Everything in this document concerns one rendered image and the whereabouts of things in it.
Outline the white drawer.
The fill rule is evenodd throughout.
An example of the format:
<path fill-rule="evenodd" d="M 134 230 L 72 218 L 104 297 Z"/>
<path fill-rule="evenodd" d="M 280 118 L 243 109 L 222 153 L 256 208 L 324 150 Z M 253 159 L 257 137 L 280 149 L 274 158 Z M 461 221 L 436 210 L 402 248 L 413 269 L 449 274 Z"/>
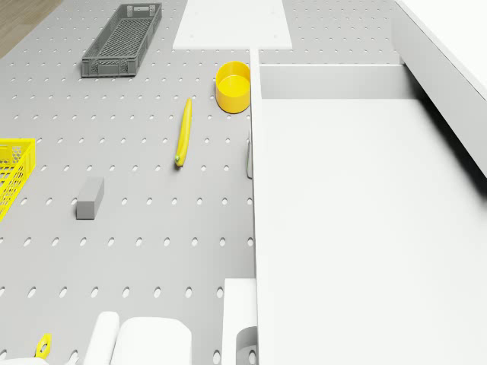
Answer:
<path fill-rule="evenodd" d="M 409 69 L 250 74 L 259 365 L 487 365 L 487 180 Z"/>

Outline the banana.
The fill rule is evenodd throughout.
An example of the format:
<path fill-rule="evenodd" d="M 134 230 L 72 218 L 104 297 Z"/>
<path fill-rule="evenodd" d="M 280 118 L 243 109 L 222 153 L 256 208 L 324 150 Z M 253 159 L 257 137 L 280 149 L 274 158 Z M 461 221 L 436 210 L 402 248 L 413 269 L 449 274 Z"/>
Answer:
<path fill-rule="evenodd" d="M 177 167 L 184 165 L 189 147 L 189 136 L 192 120 L 192 99 L 188 98 L 183 111 L 183 118 L 180 126 L 180 137 L 177 145 L 175 164 Z"/>

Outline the yellow bowl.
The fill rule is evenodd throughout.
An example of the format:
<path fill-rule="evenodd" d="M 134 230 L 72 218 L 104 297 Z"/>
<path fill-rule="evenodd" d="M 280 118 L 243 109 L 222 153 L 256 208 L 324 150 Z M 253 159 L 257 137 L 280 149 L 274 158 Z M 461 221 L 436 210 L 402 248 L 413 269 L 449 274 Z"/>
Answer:
<path fill-rule="evenodd" d="M 226 113 L 243 112 L 250 105 L 250 69 L 239 61 L 223 64 L 215 78 L 216 100 Z"/>

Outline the grey cube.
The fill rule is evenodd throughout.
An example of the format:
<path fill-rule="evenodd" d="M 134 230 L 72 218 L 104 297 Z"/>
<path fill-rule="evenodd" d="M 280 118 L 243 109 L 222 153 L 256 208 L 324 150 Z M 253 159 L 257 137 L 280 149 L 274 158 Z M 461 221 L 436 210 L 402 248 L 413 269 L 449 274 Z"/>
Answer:
<path fill-rule="evenodd" d="M 90 177 L 81 188 L 76 204 L 78 220 L 94 220 L 104 195 L 104 178 Z"/>

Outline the white board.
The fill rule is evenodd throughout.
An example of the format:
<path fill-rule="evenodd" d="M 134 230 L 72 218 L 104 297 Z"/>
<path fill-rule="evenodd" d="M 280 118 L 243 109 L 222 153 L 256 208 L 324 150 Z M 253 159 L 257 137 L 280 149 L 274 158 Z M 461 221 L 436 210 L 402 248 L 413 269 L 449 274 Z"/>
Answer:
<path fill-rule="evenodd" d="M 174 49 L 291 49 L 282 0 L 188 0 Z"/>

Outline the dark grey basket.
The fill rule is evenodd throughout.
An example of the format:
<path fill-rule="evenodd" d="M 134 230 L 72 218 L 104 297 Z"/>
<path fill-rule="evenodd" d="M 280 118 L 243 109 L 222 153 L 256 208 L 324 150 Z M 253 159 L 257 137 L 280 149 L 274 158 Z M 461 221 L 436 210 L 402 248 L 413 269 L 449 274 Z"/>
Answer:
<path fill-rule="evenodd" d="M 161 3 L 121 4 L 83 55 L 81 76 L 135 76 L 161 16 Z"/>

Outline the yellow basket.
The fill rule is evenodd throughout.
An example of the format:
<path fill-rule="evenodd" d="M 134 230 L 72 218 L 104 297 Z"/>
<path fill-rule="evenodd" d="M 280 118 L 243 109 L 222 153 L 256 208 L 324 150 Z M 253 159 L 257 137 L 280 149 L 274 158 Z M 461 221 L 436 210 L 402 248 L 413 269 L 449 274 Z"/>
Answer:
<path fill-rule="evenodd" d="M 34 138 L 0 138 L 0 222 L 35 166 Z"/>

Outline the white cabinet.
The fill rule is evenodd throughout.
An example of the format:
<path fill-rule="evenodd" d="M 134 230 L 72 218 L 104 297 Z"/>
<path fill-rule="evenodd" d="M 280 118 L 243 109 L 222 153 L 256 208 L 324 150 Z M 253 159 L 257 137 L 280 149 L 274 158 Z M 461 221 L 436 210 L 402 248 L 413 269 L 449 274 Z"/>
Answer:
<path fill-rule="evenodd" d="M 394 0 L 400 58 L 487 176 L 487 2 Z"/>

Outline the small yellow nut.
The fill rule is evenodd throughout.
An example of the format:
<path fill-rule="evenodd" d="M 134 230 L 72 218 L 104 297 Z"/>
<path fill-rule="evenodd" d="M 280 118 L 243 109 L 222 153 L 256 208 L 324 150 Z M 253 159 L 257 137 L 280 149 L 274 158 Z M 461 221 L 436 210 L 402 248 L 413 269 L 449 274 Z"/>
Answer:
<path fill-rule="evenodd" d="M 52 344 L 52 334 L 45 333 L 36 346 L 35 357 L 46 359 L 49 356 Z"/>

